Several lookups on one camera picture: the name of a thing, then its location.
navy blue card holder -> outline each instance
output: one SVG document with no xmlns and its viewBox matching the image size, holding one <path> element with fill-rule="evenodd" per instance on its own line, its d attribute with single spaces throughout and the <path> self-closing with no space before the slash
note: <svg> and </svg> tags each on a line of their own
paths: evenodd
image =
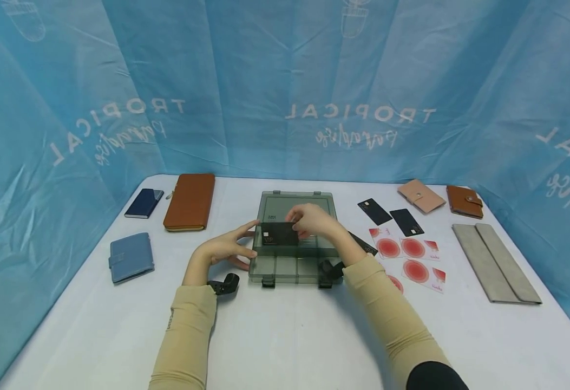
<svg viewBox="0 0 570 390">
<path fill-rule="evenodd" d="M 109 269 L 114 284 L 126 282 L 155 270 L 148 233 L 118 239 L 110 245 Z"/>
</svg>

beige sleeve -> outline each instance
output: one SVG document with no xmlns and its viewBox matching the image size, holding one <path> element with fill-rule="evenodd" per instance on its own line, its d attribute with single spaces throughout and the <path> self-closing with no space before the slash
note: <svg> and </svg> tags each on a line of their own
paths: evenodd
<svg viewBox="0 0 570 390">
<path fill-rule="evenodd" d="M 177 289 L 149 390 L 204 390 L 216 303 L 210 286 Z"/>
<path fill-rule="evenodd" d="M 399 389 L 405 389 L 412 369 L 422 362 L 437 361 L 450 366 L 428 328 L 374 257 L 366 256 L 345 268 L 343 274 L 384 344 Z"/>
</svg>

hand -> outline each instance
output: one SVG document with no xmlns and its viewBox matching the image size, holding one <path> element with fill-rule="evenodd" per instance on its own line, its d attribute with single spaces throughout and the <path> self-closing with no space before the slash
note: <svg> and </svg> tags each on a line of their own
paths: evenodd
<svg viewBox="0 0 570 390">
<path fill-rule="evenodd" d="M 248 271 L 250 266 L 237 256 L 255 258 L 257 252 L 239 245 L 237 241 L 244 237 L 253 237 L 253 227 L 259 225 L 259 221 L 250 221 L 235 230 L 231 230 L 221 236 L 211 238 L 203 242 L 196 250 L 187 264 L 184 286 L 204 286 L 207 284 L 208 268 L 212 264 L 219 263 L 223 259 L 242 270 Z"/>
<path fill-rule="evenodd" d="M 318 205 L 305 204 L 293 206 L 286 215 L 287 222 L 295 222 L 293 229 L 298 232 L 298 238 L 308 238 L 317 235 L 327 239 L 333 239 L 335 234 L 345 231 L 333 217 L 330 217 Z"/>
<path fill-rule="evenodd" d="M 253 237 L 254 231 L 251 231 L 250 229 L 257 225 L 259 225 L 259 220 L 250 221 L 235 230 L 231 230 L 221 236 L 211 238 L 196 248 L 194 253 L 199 254 L 201 258 L 208 258 L 211 265 L 217 264 L 223 259 L 227 259 L 229 263 L 233 264 L 237 268 L 248 271 L 250 267 L 248 266 L 248 263 L 243 262 L 237 256 L 255 258 L 257 256 L 257 252 L 239 245 L 237 241 L 244 237 Z"/>
</svg>

blue fabric backdrop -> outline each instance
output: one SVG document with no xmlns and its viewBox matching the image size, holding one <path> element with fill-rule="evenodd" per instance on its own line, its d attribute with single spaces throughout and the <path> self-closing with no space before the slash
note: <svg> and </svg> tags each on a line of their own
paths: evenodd
<svg viewBox="0 0 570 390">
<path fill-rule="evenodd" d="M 156 173 L 470 185 L 570 317 L 570 0 L 0 0 L 0 378 Z"/>
</svg>

gray transparent case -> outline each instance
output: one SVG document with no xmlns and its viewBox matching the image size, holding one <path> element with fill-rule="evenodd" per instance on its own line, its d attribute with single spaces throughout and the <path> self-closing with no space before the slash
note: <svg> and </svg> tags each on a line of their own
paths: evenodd
<svg viewBox="0 0 570 390">
<path fill-rule="evenodd" d="M 286 214 L 293 206 L 306 203 L 316 204 L 337 218 L 331 193 L 280 191 L 261 194 L 258 218 L 261 222 L 285 222 Z M 326 260 L 332 265 L 341 262 L 337 250 L 327 239 L 311 236 L 301 239 L 297 246 L 263 246 L 261 235 L 261 227 L 257 226 L 252 249 L 258 255 L 251 259 L 250 264 L 252 282 L 261 283 L 264 287 L 274 287 L 278 283 L 304 283 L 318 284 L 322 288 L 342 282 L 342 278 L 328 280 L 322 271 Z"/>
</svg>

